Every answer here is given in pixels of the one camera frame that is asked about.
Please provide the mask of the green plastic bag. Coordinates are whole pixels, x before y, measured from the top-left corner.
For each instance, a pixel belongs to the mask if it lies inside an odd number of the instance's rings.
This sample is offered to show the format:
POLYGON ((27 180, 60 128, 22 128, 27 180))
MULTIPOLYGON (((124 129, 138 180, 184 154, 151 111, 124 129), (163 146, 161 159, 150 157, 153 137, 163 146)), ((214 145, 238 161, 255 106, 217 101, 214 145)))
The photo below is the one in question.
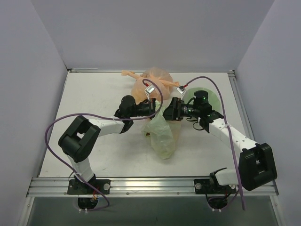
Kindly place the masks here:
POLYGON ((181 132, 180 121, 168 121, 163 117, 166 109, 163 105, 159 113, 154 118, 147 119, 141 129, 147 144, 163 160, 169 159, 176 151, 181 132))

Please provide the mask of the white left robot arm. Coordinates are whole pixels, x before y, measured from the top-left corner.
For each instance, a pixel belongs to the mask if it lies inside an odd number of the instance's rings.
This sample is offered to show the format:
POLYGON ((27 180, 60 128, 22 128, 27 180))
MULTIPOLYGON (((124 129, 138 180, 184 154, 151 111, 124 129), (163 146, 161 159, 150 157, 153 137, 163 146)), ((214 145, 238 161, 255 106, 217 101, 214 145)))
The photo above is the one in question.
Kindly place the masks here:
POLYGON ((95 189, 95 174, 91 169, 89 155, 96 140, 109 134, 127 132, 133 121, 126 118, 143 117, 154 114, 156 99, 146 99, 137 104, 131 95, 124 96, 114 116, 118 120, 88 119, 82 115, 77 116, 67 130, 62 134, 58 145, 71 161, 72 168, 76 171, 79 180, 78 188, 85 194, 95 189))

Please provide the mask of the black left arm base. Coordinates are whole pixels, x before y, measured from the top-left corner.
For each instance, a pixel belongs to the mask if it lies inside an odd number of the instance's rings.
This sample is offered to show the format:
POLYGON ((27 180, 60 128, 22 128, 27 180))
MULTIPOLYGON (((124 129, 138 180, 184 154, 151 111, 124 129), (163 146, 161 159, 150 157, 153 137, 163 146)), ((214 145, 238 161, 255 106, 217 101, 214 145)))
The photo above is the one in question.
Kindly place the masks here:
POLYGON ((68 195, 78 195, 76 207, 80 211, 89 212, 103 210, 110 206, 106 195, 110 194, 111 180, 97 179, 95 175, 87 182, 80 181, 76 176, 68 178, 68 195))

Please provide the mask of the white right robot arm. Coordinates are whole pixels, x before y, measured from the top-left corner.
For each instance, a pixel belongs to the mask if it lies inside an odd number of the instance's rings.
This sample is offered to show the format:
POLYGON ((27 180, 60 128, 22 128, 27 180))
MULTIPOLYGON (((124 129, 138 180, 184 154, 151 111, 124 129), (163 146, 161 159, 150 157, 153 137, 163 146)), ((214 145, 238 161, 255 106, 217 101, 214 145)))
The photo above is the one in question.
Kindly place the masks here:
POLYGON ((242 186, 247 191, 252 191, 277 178, 272 148, 266 143, 259 144, 249 139, 226 123, 224 116, 209 104, 208 92, 194 92, 188 103, 173 97, 164 110, 163 117, 167 121, 195 118, 203 130, 234 151, 234 169, 221 168, 210 173, 208 186, 211 191, 218 193, 225 186, 242 186))

